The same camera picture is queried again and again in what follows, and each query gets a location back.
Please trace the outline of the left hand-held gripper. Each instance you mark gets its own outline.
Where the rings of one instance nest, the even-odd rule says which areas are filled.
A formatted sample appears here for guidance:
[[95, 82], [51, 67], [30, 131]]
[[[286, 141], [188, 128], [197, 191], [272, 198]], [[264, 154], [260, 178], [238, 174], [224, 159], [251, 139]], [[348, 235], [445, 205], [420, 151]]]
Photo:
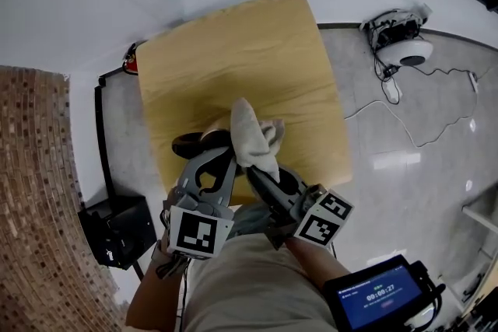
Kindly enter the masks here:
[[[197, 175], [205, 164], [215, 181], [204, 192]], [[163, 211], [163, 253], [199, 260], [219, 255], [234, 224], [230, 198], [236, 174], [231, 147], [203, 152], [187, 162]]]

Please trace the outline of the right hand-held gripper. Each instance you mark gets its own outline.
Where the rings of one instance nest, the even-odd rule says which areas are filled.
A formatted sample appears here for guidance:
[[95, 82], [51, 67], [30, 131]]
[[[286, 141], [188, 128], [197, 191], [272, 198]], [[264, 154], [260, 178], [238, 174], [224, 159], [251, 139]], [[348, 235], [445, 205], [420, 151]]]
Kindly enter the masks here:
[[307, 186], [287, 166], [279, 166], [279, 182], [255, 167], [246, 168], [253, 192], [271, 211], [267, 238], [279, 249], [288, 238], [327, 248], [352, 214], [354, 205], [320, 184]]

